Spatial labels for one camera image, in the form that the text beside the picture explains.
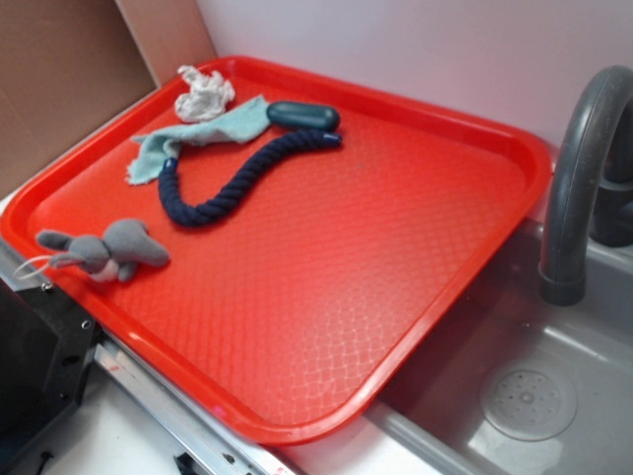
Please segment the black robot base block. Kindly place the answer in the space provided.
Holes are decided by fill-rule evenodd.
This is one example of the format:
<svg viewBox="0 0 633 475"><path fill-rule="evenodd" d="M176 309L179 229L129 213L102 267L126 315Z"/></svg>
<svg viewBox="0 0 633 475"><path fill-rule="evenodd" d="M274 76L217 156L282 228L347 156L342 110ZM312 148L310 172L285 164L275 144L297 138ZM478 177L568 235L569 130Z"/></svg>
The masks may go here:
<svg viewBox="0 0 633 475"><path fill-rule="evenodd" d="M1 284L1 462L80 406L101 328L52 284Z"/></svg>

